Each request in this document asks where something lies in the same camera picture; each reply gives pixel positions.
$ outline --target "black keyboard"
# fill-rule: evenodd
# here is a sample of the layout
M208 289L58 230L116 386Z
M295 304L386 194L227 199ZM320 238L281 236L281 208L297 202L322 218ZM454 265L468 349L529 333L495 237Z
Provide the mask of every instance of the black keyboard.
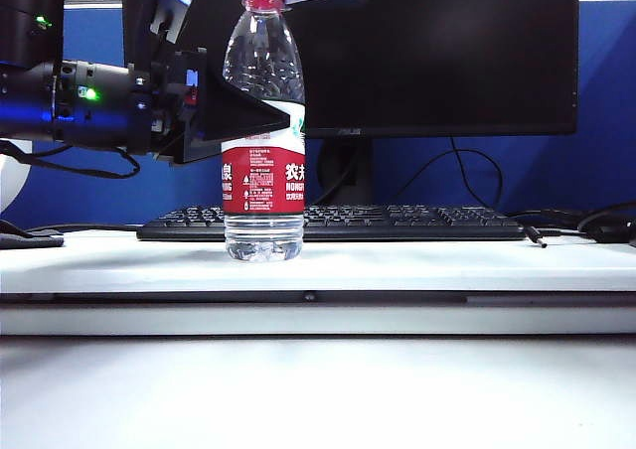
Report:
M192 206L144 225L141 240L223 241L223 211ZM311 206L306 241L517 240L515 220L480 207Z

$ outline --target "blue partition wall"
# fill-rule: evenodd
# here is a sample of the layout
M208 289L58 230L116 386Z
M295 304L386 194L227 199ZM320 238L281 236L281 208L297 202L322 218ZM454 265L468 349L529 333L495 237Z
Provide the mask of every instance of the blue partition wall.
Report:
M580 11L579 124L572 136L458 138L460 147L490 154L505 174L500 209L558 207L589 209L636 196L636 1L583 2ZM65 58L122 65L121 11L69 10ZM308 169L319 142L308 141ZM378 202L394 192L425 161L449 149L442 138L378 140L375 183ZM50 145L38 144L37 149ZM108 153L72 150L57 162L77 167L125 171ZM141 173L108 181L34 168L21 195L2 218L29 227L55 223L143 223L190 204L221 200L219 158L169 167L150 157ZM479 158L466 156L473 187L487 201L496 173ZM315 173L309 199L320 194ZM434 164L398 203L473 203L452 156Z

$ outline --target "bottle neck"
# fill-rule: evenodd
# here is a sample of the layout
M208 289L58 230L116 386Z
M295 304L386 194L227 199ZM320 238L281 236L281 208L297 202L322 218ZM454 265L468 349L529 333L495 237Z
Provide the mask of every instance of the bottle neck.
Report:
M284 10L282 0L242 0L242 5L257 14L280 14Z

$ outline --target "red bottle label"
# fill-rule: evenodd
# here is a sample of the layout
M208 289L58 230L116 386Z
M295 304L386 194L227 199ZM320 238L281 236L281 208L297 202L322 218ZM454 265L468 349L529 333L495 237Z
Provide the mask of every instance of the red bottle label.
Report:
M223 208L229 214L300 214L305 207L305 107L267 103L290 115L291 126L223 145Z

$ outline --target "robotic arm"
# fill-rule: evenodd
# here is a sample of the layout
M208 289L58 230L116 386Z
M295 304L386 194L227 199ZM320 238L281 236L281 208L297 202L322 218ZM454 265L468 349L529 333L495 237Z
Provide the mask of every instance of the robotic arm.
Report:
M0 154L60 168L6 138L185 164L213 155L211 144L288 126L288 115L211 74L205 49L153 61L162 44L177 42L192 1L147 0L133 63L122 68L63 59L64 0L0 0Z

